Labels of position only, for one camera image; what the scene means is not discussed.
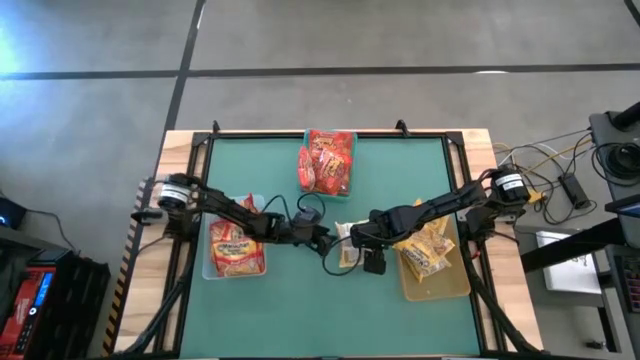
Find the green table surface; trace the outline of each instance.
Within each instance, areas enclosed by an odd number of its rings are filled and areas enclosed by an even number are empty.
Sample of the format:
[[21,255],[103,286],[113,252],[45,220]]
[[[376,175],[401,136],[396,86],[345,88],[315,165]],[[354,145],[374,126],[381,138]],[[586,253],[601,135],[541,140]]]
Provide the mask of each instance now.
[[[291,211],[302,139],[218,139],[208,185],[227,196],[283,194]],[[412,204],[450,191],[440,139],[359,139],[348,202],[327,201],[323,224],[367,218],[371,209]],[[317,200],[309,199],[309,205]],[[282,212],[276,201],[271,211]],[[181,358],[478,354],[469,297],[409,302],[396,256],[383,276],[361,269],[327,275],[305,247],[267,245],[263,276],[205,280],[201,231]],[[329,255],[338,270],[339,251]]]

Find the power adapter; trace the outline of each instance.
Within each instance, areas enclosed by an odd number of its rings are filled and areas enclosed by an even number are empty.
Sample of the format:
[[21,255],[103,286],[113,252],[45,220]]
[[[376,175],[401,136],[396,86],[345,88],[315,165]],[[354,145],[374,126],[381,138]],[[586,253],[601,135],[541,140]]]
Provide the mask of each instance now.
[[574,209],[586,209],[590,206],[591,201],[587,198],[587,194],[582,190],[582,186],[574,174],[558,176],[558,182],[562,185]]

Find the wooden table frame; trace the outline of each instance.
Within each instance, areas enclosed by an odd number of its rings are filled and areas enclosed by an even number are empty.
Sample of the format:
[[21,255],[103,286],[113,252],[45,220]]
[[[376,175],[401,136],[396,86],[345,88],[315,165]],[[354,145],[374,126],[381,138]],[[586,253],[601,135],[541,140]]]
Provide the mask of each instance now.
[[[213,141],[211,141],[212,131],[167,132],[155,178],[162,179],[171,173],[186,172],[206,179],[209,171],[209,156],[215,137],[300,137],[303,132],[302,130],[218,130],[216,129]],[[376,134],[385,137],[403,136],[401,130],[353,131],[358,131],[365,137],[376,136]],[[422,137],[441,137],[443,144],[449,144],[448,147],[443,146],[443,150],[448,154],[448,170],[454,175],[450,176],[452,187],[459,187],[477,177],[485,169],[496,166],[491,140],[486,129],[418,129],[412,130],[411,134]],[[156,206],[158,190],[159,186],[153,189],[150,181],[142,183],[136,199],[136,209]],[[167,240],[145,250],[145,253],[136,261],[134,254],[137,249],[159,238],[162,233],[162,227],[159,225],[144,229],[136,225],[132,223],[128,234],[123,266],[118,277],[103,342],[103,355],[110,354],[114,350],[124,350],[133,343],[155,314],[164,296],[173,287],[179,275],[178,270],[184,267],[188,257],[195,256],[189,243]],[[498,226],[498,229],[513,235],[513,231],[506,225]],[[474,265],[483,275],[487,288],[492,294],[497,295],[501,308],[525,338],[537,348],[542,348],[517,245],[510,240],[494,237],[487,242],[485,249],[481,249],[481,253],[480,258],[474,261]],[[505,340],[501,330],[496,328],[494,319],[475,291],[470,294],[470,300],[481,351],[513,350],[513,345]],[[167,357],[179,354],[187,303],[188,289],[172,308],[166,327],[161,326],[153,346],[149,346],[147,352],[153,351]],[[169,351],[165,350],[167,341],[172,342]]]

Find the red electronic equipment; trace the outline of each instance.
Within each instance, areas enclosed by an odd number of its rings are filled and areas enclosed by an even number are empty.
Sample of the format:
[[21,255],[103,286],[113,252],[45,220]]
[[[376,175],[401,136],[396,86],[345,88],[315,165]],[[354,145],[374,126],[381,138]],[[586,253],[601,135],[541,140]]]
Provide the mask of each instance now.
[[56,273],[55,267],[28,267],[14,301],[13,315],[0,335],[0,358],[18,360],[24,353],[32,330],[38,325],[41,309]]
[[66,250],[44,251],[18,271],[13,308],[0,333],[0,360],[84,357],[108,266]]

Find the chip bag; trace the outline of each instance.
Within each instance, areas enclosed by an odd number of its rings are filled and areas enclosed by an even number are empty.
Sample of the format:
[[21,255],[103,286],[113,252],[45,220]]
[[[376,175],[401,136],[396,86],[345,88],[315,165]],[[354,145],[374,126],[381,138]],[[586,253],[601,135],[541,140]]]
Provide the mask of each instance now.
[[298,180],[304,191],[311,191],[316,184],[311,155],[306,147],[301,146],[298,151]]
[[351,156],[331,150],[323,150],[314,165],[315,189],[329,195],[338,195],[345,189],[345,181],[351,171]]
[[309,152],[316,174],[314,191],[349,195],[353,142],[351,132],[309,131]]
[[[418,199],[414,206],[420,204],[422,204],[422,201]],[[444,255],[451,251],[455,244],[450,239],[444,238],[434,231],[434,229],[442,229],[441,231],[444,233],[446,222],[446,219],[437,219],[434,222],[427,223],[407,240],[393,246],[407,261],[418,282],[421,282],[426,276],[451,266]]]
[[[253,213],[258,210],[249,194],[241,205]],[[220,219],[209,225],[211,241],[211,261],[215,264],[219,277],[258,275],[265,271],[264,244],[257,243],[244,235],[238,225]]]

